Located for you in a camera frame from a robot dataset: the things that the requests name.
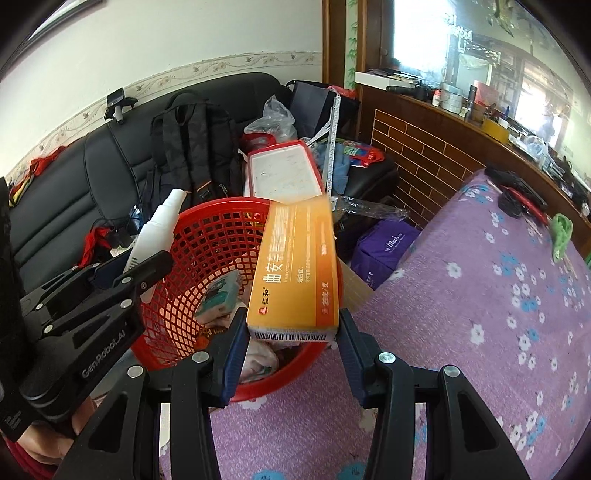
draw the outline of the white wall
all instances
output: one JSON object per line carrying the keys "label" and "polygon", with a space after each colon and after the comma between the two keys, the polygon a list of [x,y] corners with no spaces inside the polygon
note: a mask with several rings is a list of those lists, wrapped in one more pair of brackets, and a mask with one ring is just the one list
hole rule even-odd
{"label": "white wall", "polygon": [[[322,50],[322,0],[106,0],[0,81],[0,176],[62,123],[156,73],[240,53]],[[320,80],[321,66],[285,78]]]}

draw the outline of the wooden counter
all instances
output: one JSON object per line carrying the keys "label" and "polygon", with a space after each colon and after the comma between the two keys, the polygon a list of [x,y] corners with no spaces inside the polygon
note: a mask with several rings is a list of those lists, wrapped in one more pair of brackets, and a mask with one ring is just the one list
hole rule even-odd
{"label": "wooden counter", "polygon": [[419,228],[445,205],[476,170],[512,170],[547,203],[550,216],[573,222],[572,240],[583,258],[591,252],[591,223],[548,175],[511,145],[503,145],[457,115],[405,95],[359,86],[359,139],[394,157],[400,186],[394,200]]}

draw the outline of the black backpack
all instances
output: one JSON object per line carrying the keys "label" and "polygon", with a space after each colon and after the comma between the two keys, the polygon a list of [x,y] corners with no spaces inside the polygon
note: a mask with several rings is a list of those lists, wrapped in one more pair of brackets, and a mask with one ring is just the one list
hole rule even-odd
{"label": "black backpack", "polygon": [[182,210],[217,198],[241,196],[242,165],[236,125],[220,106],[193,92],[174,95],[152,119],[154,168],[146,176],[142,215],[149,220],[172,189],[190,192]]}

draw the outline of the red plastic basket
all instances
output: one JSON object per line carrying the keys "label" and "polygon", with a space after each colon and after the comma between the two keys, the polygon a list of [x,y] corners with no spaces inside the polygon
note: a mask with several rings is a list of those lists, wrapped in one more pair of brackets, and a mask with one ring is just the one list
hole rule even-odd
{"label": "red plastic basket", "polygon": [[[269,200],[214,200],[183,212],[174,231],[170,252],[172,272],[156,286],[149,304],[142,304],[146,330],[134,343],[135,356],[149,371],[175,365],[194,352],[199,326],[193,312],[207,285],[239,269],[243,286],[252,281]],[[337,262],[339,301],[342,273]],[[304,344],[286,366],[263,380],[238,385],[232,401],[267,395],[287,385],[314,363],[325,343]]]}

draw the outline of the barcode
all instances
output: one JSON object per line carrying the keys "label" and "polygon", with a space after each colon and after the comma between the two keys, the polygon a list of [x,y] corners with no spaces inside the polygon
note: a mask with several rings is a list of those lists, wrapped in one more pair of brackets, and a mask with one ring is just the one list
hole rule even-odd
{"label": "barcode", "polygon": [[285,333],[285,332],[254,332],[259,340],[280,340],[283,342],[322,342],[325,333]]}

